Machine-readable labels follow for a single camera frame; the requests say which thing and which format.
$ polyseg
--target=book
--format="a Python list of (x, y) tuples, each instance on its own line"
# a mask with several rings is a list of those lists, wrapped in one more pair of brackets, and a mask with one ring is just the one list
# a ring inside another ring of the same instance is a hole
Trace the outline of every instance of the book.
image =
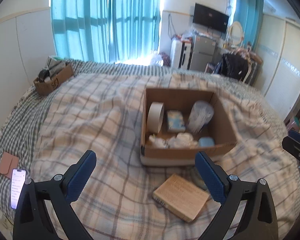
[(193, 183), (172, 174), (152, 194), (153, 199), (186, 222), (192, 222), (209, 198)]

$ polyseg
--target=teal curtain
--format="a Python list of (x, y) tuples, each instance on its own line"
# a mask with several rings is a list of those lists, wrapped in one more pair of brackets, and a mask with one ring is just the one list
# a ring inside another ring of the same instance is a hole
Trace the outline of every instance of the teal curtain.
[(117, 62), (158, 49), (160, 0), (51, 0), (57, 55)]
[(234, 21), (240, 22), (244, 32), (244, 46), (251, 43), (255, 50), (263, 19), (263, 0), (237, 0)]

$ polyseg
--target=plaid bedsheet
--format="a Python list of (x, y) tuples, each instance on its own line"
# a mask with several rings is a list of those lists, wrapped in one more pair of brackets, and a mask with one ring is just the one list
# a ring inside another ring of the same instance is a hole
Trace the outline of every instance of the plaid bedsheet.
[[(146, 86), (214, 90), (221, 97), (239, 144), (220, 164), (228, 174), (271, 188), (282, 238), (296, 219), (300, 201), (297, 162), (281, 148), (260, 103), (239, 100), (214, 83), (173, 74), (165, 77), (83, 74), (63, 86), (41, 127), (31, 175), (35, 181), (64, 173), (91, 149), (97, 166), (72, 208), (94, 239), (197, 239), (219, 204), (211, 198), (201, 216), (187, 224), (151, 197), (171, 174), (193, 181), (193, 167), (149, 168), (140, 162), (143, 94)], [(229, 230), (234, 233), (244, 203)], [(65, 237), (51, 206), (52, 222)]]

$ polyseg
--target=screw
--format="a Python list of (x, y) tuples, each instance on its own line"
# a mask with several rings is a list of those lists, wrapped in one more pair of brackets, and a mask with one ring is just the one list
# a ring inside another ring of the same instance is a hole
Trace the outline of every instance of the screw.
[(260, 181), (260, 183), (261, 183), (262, 185), (267, 184), (267, 181), (266, 181), (265, 179), (261, 179), (261, 180), (259, 180), (259, 181)]
[(59, 181), (62, 179), (62, 175), (61, 174), (57, 174), (56, 176), (54, 176), (54, 180)]
[(29, 185), (29, 184), (31, 183), (31, 181), (32, 181), (32, 179), (26, 179), (26, 180), (25, 180), (25, 184), (26, 184), (26, 185)]
[(238, 176), (237, 175), (234, 175), (234, 174), (231, 174), (229, 176), (229, 179), (233, 180), (233, 181), (237, 181), (238, 180)]

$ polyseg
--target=clear plastic cup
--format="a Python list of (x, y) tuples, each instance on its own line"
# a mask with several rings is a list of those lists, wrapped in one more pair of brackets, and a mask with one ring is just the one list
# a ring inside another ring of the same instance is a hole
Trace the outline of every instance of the clear plastic cup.
[(200, 132), (208, 124), (214, 114), (213, 107), (205, 101), (196, 101), (191, 109), (187, 122), (187, 129), (193, 134)]

